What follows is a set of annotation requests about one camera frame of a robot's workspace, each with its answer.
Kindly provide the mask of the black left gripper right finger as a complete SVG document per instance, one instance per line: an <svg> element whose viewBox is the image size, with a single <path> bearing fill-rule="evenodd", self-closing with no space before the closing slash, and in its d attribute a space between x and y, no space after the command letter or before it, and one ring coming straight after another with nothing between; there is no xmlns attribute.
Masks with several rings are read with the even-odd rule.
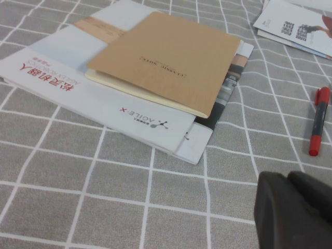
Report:
<svg viewBox="0 0 332 249"><path fill-rule="evenodd" d="M291 171L287 179L319 215L331 224L331 186L313 176Z"/></svg>

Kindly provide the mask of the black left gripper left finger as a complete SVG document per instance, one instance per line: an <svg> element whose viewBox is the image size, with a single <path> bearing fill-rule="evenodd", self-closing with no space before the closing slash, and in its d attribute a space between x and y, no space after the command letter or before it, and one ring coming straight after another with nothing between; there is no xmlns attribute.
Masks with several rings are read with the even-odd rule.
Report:
<svg viewBox="0 0 332 249"><path fill-rule="evenodd" d="M331 224L280 173L259 174L254 221L259 248L331 248Z"/></svg>

